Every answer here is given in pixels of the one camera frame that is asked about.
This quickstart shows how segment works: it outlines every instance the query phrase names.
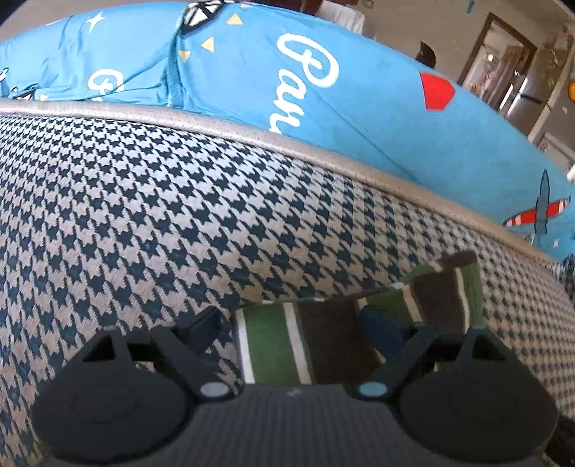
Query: white cloth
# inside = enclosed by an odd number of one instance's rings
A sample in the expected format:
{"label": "white cloth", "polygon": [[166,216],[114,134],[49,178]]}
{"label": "white cloth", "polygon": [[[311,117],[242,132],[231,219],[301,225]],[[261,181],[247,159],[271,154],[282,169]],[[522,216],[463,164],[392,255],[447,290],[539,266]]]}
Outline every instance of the white cloth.
{"label": "white cloth", "polygon": [[316,13],[318,18],[339,24],[356,34],[363,33],[365,15],[353,8],[324,0]]}

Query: houndstooth fabric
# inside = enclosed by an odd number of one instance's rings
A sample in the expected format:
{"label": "houndstooth fabric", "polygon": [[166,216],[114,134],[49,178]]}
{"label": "houndstooth fabric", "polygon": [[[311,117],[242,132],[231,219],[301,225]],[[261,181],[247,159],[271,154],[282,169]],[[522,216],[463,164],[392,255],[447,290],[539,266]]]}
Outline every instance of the houndstooth fabric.
{"label": "houndstooth fabric", "polygon": [[[257,147],[95,118],[0,116],[0,182],[2,467],[38,464],[30,406],[98,327],[355,293],[467,248],[491,328],[575,416],[561,284],[428,210]],[[234,381],[229,336],[209,354]]]}

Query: white star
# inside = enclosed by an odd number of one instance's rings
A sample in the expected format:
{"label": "white star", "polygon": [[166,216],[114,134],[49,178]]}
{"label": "white star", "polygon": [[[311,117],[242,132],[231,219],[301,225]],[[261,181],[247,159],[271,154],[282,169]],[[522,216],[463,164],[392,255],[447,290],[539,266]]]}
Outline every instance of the white star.
{"label": "white star", "polygon": [[89,20],[87,20],[86,22],[90,23],[90,30],[88,31],[88,34],[90,34],[92,32],[92,29],[94,29],[94,26],[96,26],[100,21],[105,20],[105,19],[106,18],[104,16],[102,16],[102,12],[99,12],[93,18],[90,18]]}

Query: yellow triangle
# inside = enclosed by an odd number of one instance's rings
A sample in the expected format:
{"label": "yellow triangle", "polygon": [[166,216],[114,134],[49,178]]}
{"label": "yellow triangle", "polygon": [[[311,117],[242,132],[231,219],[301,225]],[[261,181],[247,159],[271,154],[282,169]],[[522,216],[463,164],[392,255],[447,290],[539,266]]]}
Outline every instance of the yellow triangle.
{"label": "yellow triangle", "polygon": [[214,51],[214,38],[213,38],[213,36],[210,37],[209,39],[206,39],[202,43],[202,47],[205,48],[206,50],[209,50],[210,52],[213,52]]}
{"label": "yellow triangle", "polygon": [[234,25],[234,26],[239,26],[239,25],[241,25],[241,24],[243,24],[243,23],[242,23],[240,17],[237,15],[237,13],[234,13],[233,15],[231,15],[231,16],[229,17],[228,22],[227,22],[226,24],[231,24],[231,25]]}
{"label": "yellow triangle", "polygon": [[191,52],[189,50],[179,50],[178,53],[184,63],[187,62],[188,58],[190,58],[191,55]]}

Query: white lettering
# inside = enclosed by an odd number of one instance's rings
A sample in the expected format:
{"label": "white lettering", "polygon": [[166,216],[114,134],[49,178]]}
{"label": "white lettering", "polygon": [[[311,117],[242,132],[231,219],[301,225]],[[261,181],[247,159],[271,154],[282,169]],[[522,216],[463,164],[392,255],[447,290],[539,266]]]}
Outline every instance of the white lettering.
{"label": "white lettering", "polygon": [[[110,82],[110,78],[104,78],[100,84],[96,83],[96,78],[101,76],[113,76],[113,78],[116,80],[116,85]],[[109,94],[114,90],[116,92],[122,92],[124,90],[124,75],[118,70],[103,68],[102,70],[98,70],[93,73],[92,76],[88,79],[88,88],[92,89],[93,91],[99,91],[100,95]],[[92,100],[99,102],[103,101],[101,97],[94,97]]]}
{"label": "white lettering", "polygon": [[[288,125],[293,127],[299,127],[300,121],[297,117],[294,117],[292,113],[303,115],[304,111],[301,109],[300,106],[293,104],[291,102],[287,102],[283,95],[288,93],[295,97],[296,99],[303,99],[305,97],[305,92],[307,88],[305,87],[305,83],[300,79],[299,76],[292,73],[288,70],[280,70],[278,73],[280,84],[275,90],[276,95],[278,96],[277,100],[274,101],[275,106],[285,113],[285,115],[281,115],[279,113],[273,113],[270,116],[270,131],[274,133],[279,133],[280,135],[282,132],[278,128],[278,121],[283,121]],[[290,78],[296,85],[297,88],[287,84],[283,79],[285,77]]]}
{"label": "white lettering", "polygon": [[[312,72],[310,71],[310,66],[322,70],[323,67],[321,62],[313,57],[313,52],[309,49],[304,50],[303,54],[299,54],[291,50],[286,46],[286,42],[295,41],[299,42],[300,44],[305,44],[310,47],[313,47],[317,51],[321,52],[329,62],[329,70],[327,71],[327,75],[324,78],[317,78],[315,77]],[[309,80],[309,82],[317,87],[330,87],[335,84],[339,76],[339,63],[334,58],[331,53],[325,50],[320,44],[317,42],[304,37],[298,36],[296,34],[287,33],[279,37],[277,47],[280,52],[288,57],[300,62],[304,69],[305,77]]]}

